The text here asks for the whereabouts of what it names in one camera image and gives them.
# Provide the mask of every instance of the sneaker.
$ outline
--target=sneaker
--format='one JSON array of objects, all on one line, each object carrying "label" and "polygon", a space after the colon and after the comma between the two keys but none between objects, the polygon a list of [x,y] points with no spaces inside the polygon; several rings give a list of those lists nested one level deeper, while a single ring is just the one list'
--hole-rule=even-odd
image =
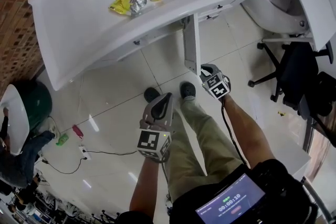
[{"label": "sneaker", "polygon": [[143,94],[143,96],[145,97],[147,103],[149,104],[155,98],[159,97],[160,93],[155,88],[150,87],[147,90],[145,90],[145,93]]},{"label": "sneaker", "polygon": [[61,134],[57,129],[56,122],[51,117],[48,117],[46,121],[48,124],[48,131],[55,135],[54,139],[58,140]]},{"label": "sneaker", "polygon": [[183,82],[180,86],[180,94],[181,94],[182,99],[188,96],[196,97],[196,88],[190,82]]}]

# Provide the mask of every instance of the timer display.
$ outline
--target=timer display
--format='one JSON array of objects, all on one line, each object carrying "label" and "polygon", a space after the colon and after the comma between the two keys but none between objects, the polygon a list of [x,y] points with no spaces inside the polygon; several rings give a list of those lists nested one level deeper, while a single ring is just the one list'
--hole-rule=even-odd
[{"label": "timer display", "polygon": [[243,174],[196,213],[206,224],[230,224],[254,206],[265,193]]}]

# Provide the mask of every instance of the human hand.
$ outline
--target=human hand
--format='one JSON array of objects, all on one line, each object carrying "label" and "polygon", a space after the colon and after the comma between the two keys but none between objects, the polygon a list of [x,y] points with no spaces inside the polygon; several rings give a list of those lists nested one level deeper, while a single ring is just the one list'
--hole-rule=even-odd
[{"label": "human hand", "polygon": [[8,111],[8,108],[4,108],[3,111],[4,111],[4,116],[5,116],[5,117],[8,117],[8,112],[9,112],[9,111]]}]

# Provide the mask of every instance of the white tile floor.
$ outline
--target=white tile floor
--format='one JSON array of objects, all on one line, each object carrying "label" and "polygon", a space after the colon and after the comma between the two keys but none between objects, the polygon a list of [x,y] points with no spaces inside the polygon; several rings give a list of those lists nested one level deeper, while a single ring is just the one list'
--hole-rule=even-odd
[{"label": "white tile floor", "polygon": [[[229,76],[236,102],[258,121],[265,132],[271,130],[271,147],[276,148],[277,143],[287,143],[291,139],[302,145],[305,122],[282,105],[281,98],[276,104],[269,100],[274,91],[272,83],[253,89],[247,86],[249,79],[271,73],[269,58],[264,51],[256,48],[256,42],[265,32],[239,6],[215,21],[203,22],[200,33],[202,63],[212,62]],[[274,46],[272,49],[281,57],[281,50]],[[146,106],[142,93],[147,87],[172,92],[178,108],[179,84],[185,80],[194,83],[199,103],[227,133],[219,103],[201,88],[195,75],[184,67],[181,33],[157,41],[114,66],[88,71],[58,92],[52,89],[46,72],[39,80],[52,95],[51,115],[60,131],[70,137],[61,147],[50,143],[43,148],[45,158],[62,172],[72,172],[77,168],[82,157],[78,149],[81,143],[91,151],[133,151],[135,130],[139,127]],[[79,123],[84,134],[83,141],[71,129],[72,125]],[[204,166],[195,134],[186,123],[185,126],[196,156]],[[38,163],[37,168],[50,183],[50,192],[88,214],[97,214],[102,209],[111,213],[126,211],[143,157],[138,153],[129,156],[92,153],[91,157],[92,160],[83,161],[78,171],[71,175],[60,174],[44,163]],[[164,206],[166,194],[166,181],[160,171],[155,223],[168,223]]]}]

